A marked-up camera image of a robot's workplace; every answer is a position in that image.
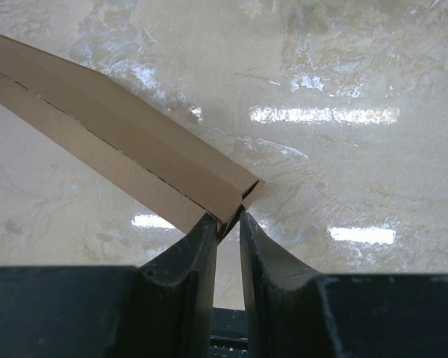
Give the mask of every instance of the worn white surface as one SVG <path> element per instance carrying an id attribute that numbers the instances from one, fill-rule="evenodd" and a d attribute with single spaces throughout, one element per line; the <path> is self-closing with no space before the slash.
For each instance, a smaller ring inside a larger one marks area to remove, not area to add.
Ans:
<path id="1" fill-rule="evenodd" d="M 448 0 L 0 0 L 0 33 L 262 177 L 250 211 L 316 269 L 448 271 Z M 138 265 L 179 237 L 0 106 L 0 265 Z M 243 306 L 237 230 L 215 304 Z"/>

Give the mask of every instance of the folded cardboard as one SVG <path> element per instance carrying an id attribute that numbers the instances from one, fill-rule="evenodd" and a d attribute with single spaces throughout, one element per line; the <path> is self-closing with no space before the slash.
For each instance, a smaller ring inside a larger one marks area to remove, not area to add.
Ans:
<path id="1" fill-rule="evenodd" d="M 187 233 L 264 183 L 106 76 L 0 35 L 0 104 Z"/>

